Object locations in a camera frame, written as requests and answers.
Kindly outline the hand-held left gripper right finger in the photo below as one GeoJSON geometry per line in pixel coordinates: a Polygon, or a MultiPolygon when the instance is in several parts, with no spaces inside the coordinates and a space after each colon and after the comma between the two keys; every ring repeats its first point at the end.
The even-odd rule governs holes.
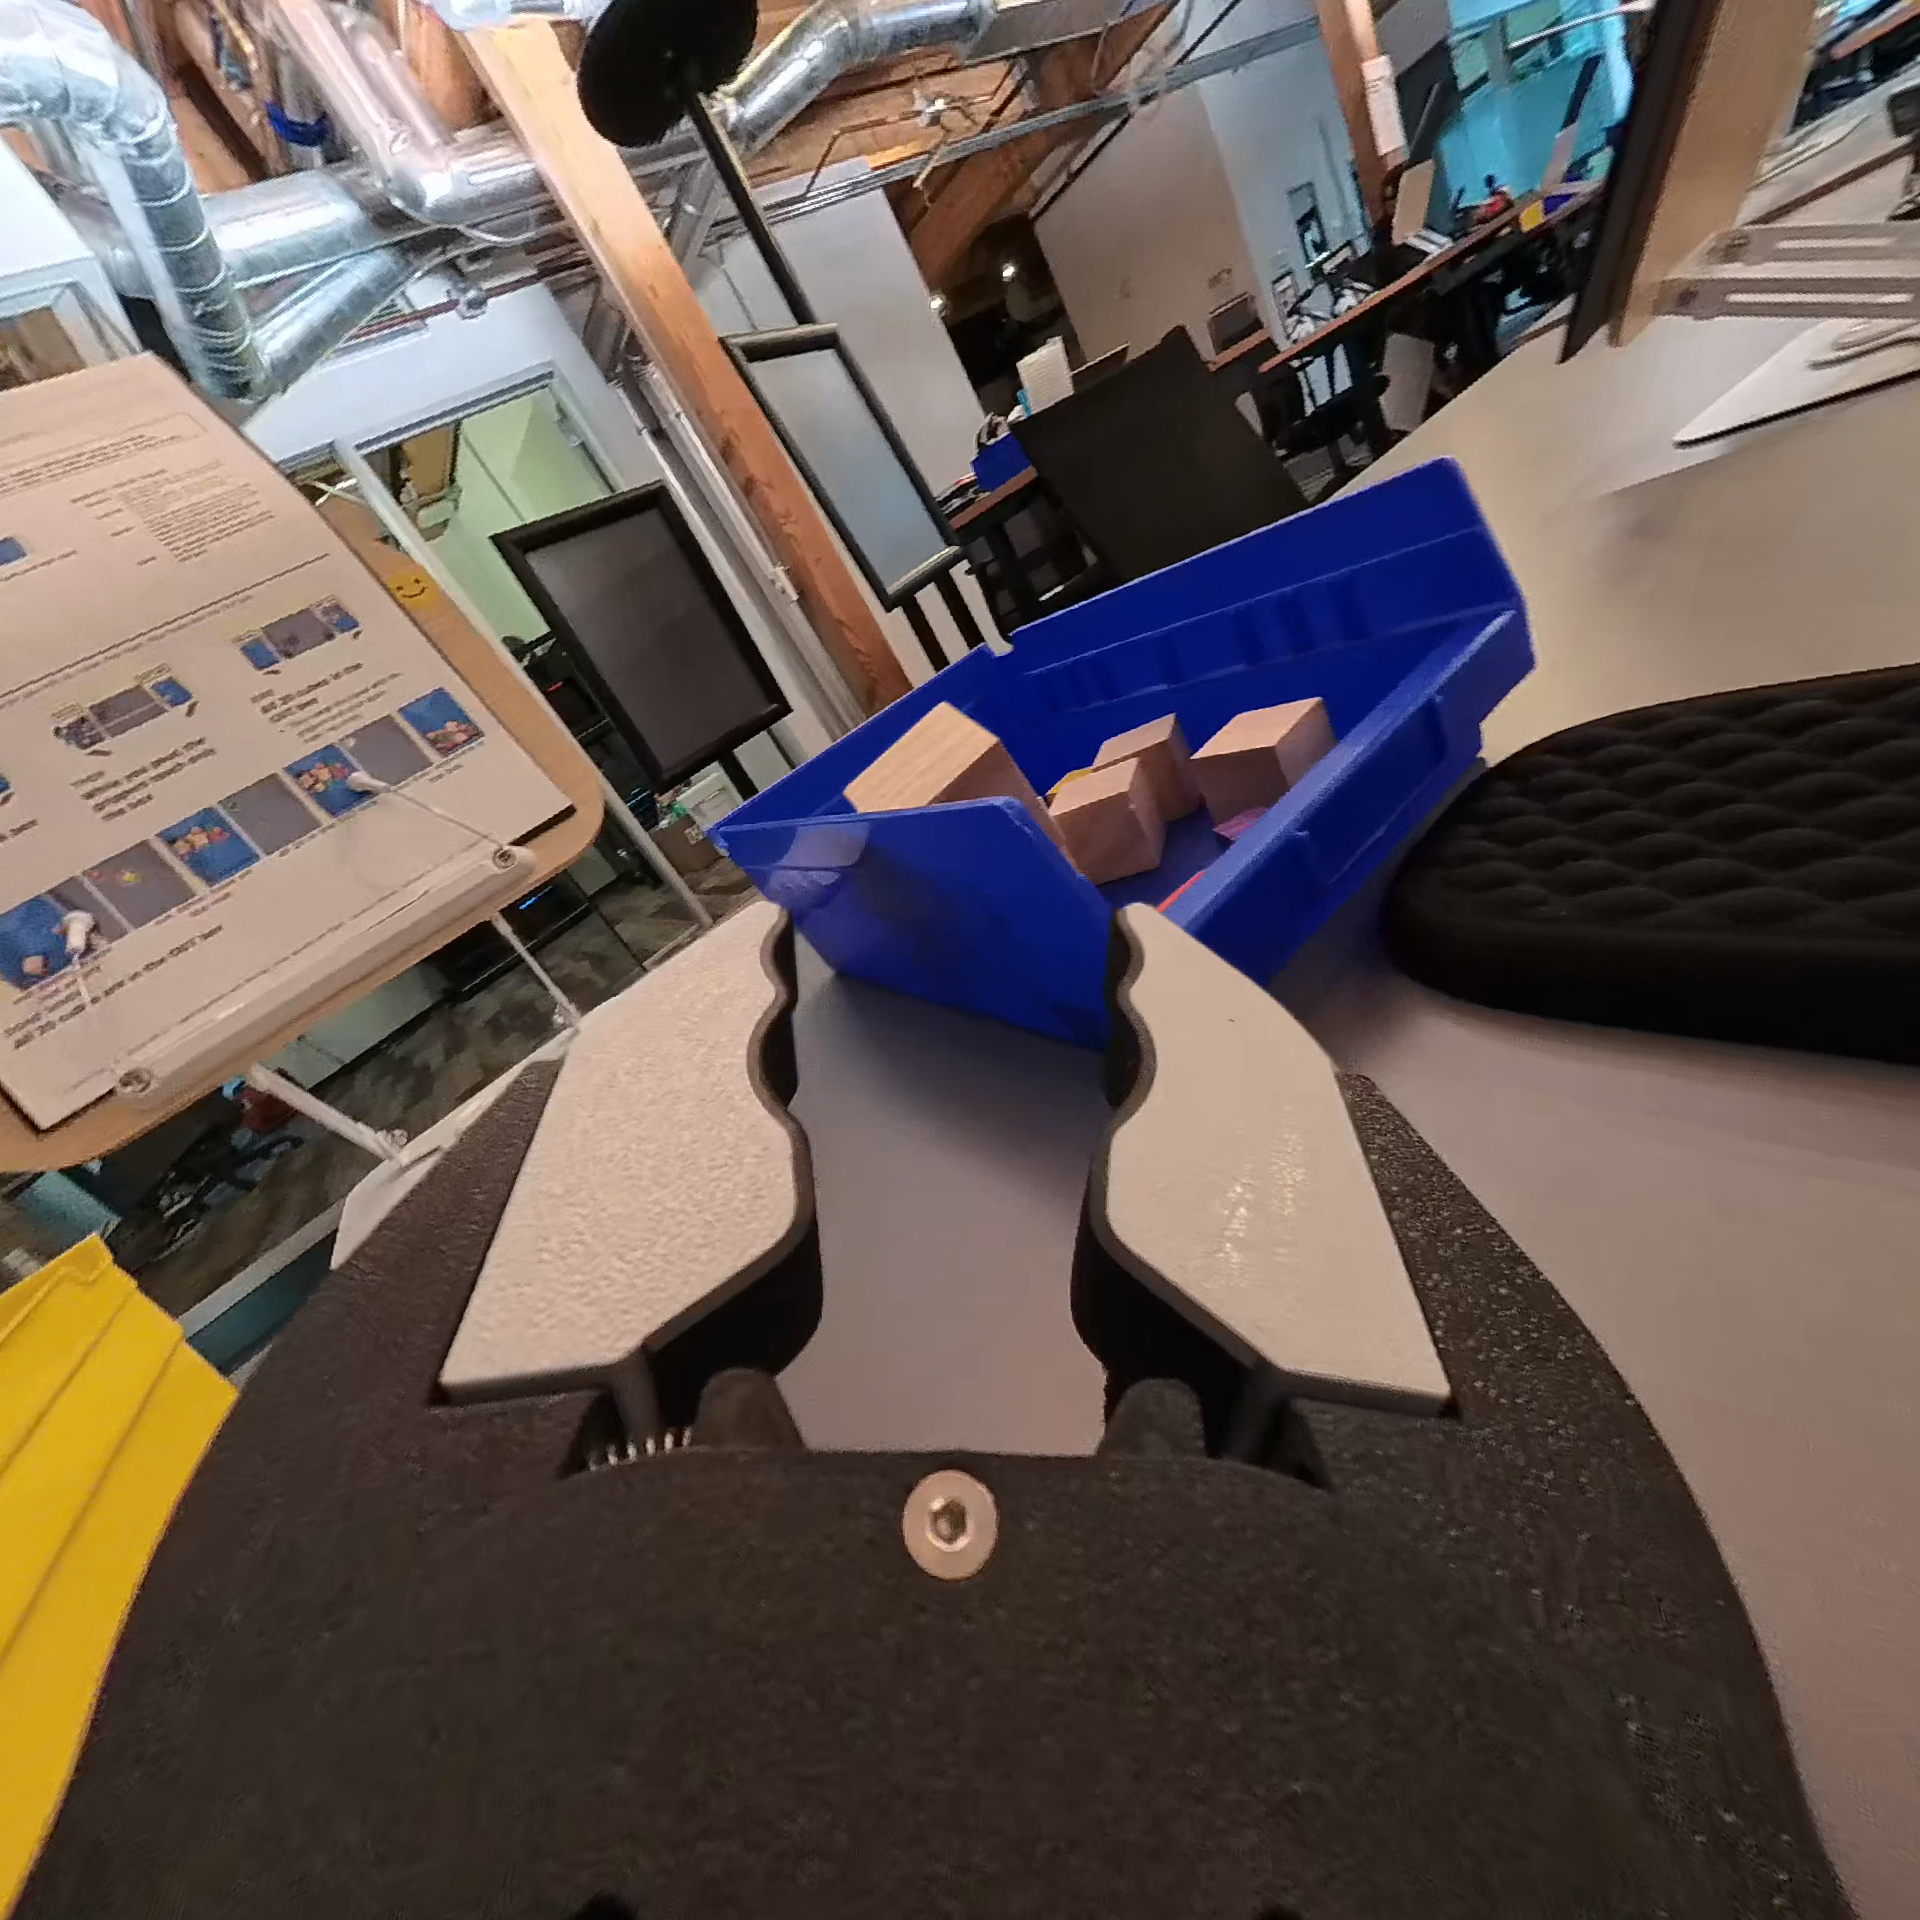
{"type": "Polygon", "coordinates": [[[1112,926],[1112,1118],[1083,1205],[1083,1340],[1185,1379],[1429,1416],[1452,1384],[1330,1056],[1152,904],[1112,926]]]}

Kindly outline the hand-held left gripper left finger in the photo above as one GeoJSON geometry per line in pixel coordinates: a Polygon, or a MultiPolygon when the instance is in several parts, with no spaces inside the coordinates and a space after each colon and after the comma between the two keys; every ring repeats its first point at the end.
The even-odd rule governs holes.
{"type": "Polygon", "coordinates": [[[570,1044],[438,1371],[450,1401],[604,1387],[694,1411],[820,1321],[795,932],[754,900],[595,1008],[570,1044]]]}

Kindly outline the blue plastic box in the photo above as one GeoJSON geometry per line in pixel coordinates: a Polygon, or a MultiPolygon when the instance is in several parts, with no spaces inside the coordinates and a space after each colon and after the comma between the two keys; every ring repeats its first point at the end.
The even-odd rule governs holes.
{"type": "Polygon", "coordinates": [[[1466,782],[1534,667],[1523,587],[1452,457],[1350,487],[950,662],[716,827],[829,969],[1101,1048],[1120,904],[1260,984],[1393,868],[1466,782]],[[974,718],[1032,784],[1173,716],[1192,745],[1317,697],[1333,753],[1240,840],[1182,825],[1150,875],[1094,887],[1011,799],[856,809],[848,784],[923,716],[974,718]]]}

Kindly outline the pile of coloured wooden cubes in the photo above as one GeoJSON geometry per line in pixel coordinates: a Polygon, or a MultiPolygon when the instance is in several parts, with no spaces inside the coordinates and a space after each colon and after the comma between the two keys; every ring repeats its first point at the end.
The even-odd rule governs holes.
{"type": "Polygon", "coordinates": [[[1112,735],[1085,765],[1040,793],[1013,749],[950,704],[936,707],[848,782],[856,811],[1011,799],[1091,881],[1154,870],[1169,832],[1204,822],[1234,843],[1337,745],[1317,697],[1236,711],[1194,748],[1174,716],[1112,735]]]}

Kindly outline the yellow plastic box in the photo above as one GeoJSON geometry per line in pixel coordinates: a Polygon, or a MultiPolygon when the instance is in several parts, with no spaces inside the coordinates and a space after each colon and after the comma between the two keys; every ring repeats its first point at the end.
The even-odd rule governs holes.
{"type": "Polygon", "coordinates": [[[3,1300],[3,1913],[235,1387],[86,1236],[3,1300]]]}

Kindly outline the white board stand base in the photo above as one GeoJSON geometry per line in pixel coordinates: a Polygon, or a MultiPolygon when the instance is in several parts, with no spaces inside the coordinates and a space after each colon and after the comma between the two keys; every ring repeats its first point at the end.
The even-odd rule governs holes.
{"type": "Polygon", "coordinates": [[[325,1273],[358,1253],[508,1092],[564,1064],[597,1009],[733,910],[710,900],[700,924],[666,907],[666,895],[617,885],[572,907],[529,953],[485,927],[478,972],[427,963],[438,995],[312,1087],[320,1107],[396,1135],[390,1157],[304,1120],[301,1143],[274,1163],[246,1215],[249,1262],[225,1273],[274,1280],[299,1263],[325,1273]]]}

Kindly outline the black quilted mat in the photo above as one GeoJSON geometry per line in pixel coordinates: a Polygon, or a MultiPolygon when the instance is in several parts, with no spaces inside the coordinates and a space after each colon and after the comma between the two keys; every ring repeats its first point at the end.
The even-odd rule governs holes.
{"type": "Polygon", "coordinates": [[[1917,667],[1545,735],[1398,863],[1384,945],[1500,1012],[1917,1062],[1917,667]]]}

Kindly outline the black framed screen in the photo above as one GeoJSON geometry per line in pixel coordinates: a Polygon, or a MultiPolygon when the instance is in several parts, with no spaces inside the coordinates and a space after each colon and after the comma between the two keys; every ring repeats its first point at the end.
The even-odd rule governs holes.
{"type": "Polygon", "coordinates": [[[937,584],[961,547],[840,326],[736,332],[722,347],[876,598],[904,609],[937,584]]]}
{"type": "Polygon", "coordinates": [[[554,639],[582,672],[646,784],[720,765],[760,793],[739,749],[790,701],[662,483],[492,535],[554,639]]]}

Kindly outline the wooden board with instruction sheet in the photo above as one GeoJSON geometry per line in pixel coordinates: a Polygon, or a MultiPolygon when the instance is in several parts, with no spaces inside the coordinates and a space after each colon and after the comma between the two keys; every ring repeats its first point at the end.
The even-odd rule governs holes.
{"type": "Polygon", "coordinates": [[[604,822],[504,649],[163,361],[4,396],[4,1172],[105,1157],[604,822]]]}

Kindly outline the black office chair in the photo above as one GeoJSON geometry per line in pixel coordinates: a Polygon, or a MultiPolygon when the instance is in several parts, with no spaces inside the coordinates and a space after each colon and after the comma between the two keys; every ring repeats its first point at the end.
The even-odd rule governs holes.
{"type": "Polygon", "coordinates": [[[1105,584],[1129,584],[1313,502],[1185,326],[1011,423],[1105,584]]]}

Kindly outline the long wooden desk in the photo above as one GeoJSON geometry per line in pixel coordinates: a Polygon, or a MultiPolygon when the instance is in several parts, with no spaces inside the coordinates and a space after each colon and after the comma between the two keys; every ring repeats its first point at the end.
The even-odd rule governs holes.
{"type": "Polygon", "coordinates": [[[1457,350],[1468,379],[1492,372],[1508,297],[1541,305],[1572,297],[1572,268],[1588,245],[1597,199],[1597,182],[1574,182],[1521,200],[1304,340],[1266,351],[1254,375],[1301,368],[1376,333],[1412,332],[1414,320],[1430,323],[1438,343],[1457,350]]]}

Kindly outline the black round disc on pole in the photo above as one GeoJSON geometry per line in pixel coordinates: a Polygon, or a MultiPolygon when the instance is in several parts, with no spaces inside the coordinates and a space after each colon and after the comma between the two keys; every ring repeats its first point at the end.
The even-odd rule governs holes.
{"type": "Polygon", "coordinates": [[[790,320],[812,326],[820,318],[704,103],[746,63],[756,25],[754,1],[613,1],[587,29],[576,91],[587,126],[617,149],[656,143],[689,118],[790,320]]]}

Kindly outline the neighbouring wooden board stand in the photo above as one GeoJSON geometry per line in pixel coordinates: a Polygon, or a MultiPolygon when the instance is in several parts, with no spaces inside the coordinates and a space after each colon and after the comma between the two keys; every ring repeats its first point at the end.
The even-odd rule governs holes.
{"type": "Polygon", "coordinates": [[[1744,214],[1817,48],[1812,1],[1657,5],[1602,188],[1561,361],[1656,320],[1777,320],[1794,336],[1673,435],[1708,446],[1916,387],[1916,221],[1744,214]]]}

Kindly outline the silver ventilation duct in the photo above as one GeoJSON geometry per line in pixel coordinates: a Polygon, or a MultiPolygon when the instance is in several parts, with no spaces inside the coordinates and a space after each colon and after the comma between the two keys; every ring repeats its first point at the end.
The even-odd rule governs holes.
{"type": "MultiPolygon", "coordinates": [[[[609,5],[396,5],[483,63],[513,31],[581,35],[609,5]]],[[[245,409],[299,377],[419,275],[523,254],[562,212],[548,164],[497,113],[458,127],[434,107],[381,5],[209,5],[213,54],[238,53],[243,91],[284,147],[320,136],[320,164],[203,193],[176,96],[83,5],[4,5],[4,131],[78,151],[84,199],[102,205],[105,263],[203,392],[245,409]]],[[[1004,5],[809,5],[766,53],[707,93],[733,155],[766,147],[846,72],[913,53],[974,53],[1004,5]]],[[[581,54],[561,53],[579,105],[581,54]]],[[[600,151],[637,182],[660,142],[600,151]]]]}

